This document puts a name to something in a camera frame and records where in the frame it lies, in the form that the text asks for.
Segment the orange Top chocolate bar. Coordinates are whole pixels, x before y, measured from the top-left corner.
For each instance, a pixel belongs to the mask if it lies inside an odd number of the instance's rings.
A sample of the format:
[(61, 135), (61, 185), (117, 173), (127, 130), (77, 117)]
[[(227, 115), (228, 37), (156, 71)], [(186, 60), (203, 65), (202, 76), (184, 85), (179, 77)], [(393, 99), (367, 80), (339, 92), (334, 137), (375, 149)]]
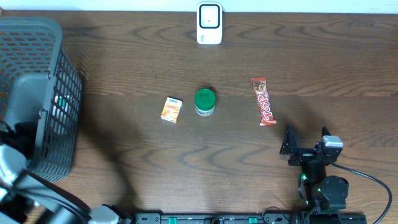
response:
[(265, 77), (251, 78), (251, 83), (256, 94), (256, 102), (261, 115), (261, 126), (270, 126), (277, 124), (277, 120), (272, 113), (267, 90), (267, 80)]

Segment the green lid jar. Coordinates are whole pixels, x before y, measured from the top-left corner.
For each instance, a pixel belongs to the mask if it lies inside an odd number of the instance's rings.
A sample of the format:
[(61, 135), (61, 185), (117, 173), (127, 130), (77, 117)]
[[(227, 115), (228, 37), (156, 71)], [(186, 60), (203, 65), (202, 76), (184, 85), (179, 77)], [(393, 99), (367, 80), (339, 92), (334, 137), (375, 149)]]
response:
[(216, 106), (216, 95), (208, 88), (202, 88), (195, 95), (195, 111), (200, 116), (211, 116)]

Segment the orange small carton box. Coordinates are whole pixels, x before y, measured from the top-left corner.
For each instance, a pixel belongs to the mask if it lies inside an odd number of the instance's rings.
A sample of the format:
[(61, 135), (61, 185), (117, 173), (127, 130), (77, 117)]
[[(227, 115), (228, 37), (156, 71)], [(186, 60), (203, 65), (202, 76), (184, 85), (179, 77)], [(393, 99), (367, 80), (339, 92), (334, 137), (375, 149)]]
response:
[(176, 123), (183, 106), (183, 101), (167, 97), (160, 118), (162, 120)]

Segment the white green box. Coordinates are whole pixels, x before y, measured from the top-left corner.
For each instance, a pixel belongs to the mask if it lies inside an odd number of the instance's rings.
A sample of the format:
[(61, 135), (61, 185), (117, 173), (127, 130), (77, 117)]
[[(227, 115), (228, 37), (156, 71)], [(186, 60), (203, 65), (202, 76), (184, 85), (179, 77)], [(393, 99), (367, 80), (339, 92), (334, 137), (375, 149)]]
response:
[(63, 124), (67, 124), (73, 116), (74, 99), (70, 95), (60, 96), (56, 95), (54, 99), (52, 115), (56, 117)]

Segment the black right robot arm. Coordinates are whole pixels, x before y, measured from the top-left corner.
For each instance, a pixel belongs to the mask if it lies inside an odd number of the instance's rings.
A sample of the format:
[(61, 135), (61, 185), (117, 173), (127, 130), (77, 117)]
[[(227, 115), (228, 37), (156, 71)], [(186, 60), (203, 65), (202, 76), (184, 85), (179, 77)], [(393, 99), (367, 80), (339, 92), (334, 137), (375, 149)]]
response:
[(322, 127), (322, 139), (313, 148), (299, 147), (293, 127), (286, 127), (280, 154), (290, 157), (288, 165), (301, 167), (299, 194), (317, 213), (346, 208), (348, 181), (326, 174), (326, 166), (336, 162), (342, 150), (342, 140), (326, 127)]

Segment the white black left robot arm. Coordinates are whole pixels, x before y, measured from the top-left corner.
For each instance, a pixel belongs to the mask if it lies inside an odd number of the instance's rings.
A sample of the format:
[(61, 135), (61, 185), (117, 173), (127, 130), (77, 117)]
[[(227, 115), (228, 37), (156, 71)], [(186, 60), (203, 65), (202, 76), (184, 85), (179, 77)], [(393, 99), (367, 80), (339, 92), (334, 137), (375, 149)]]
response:
[(114, 206), (91, 209), (76, 196), (27, 170), (16, 147), (15, 132), (1, 121), (1, 223), (24, 223), (36, 207), (45, 211), (37, 223), (135, 223)]

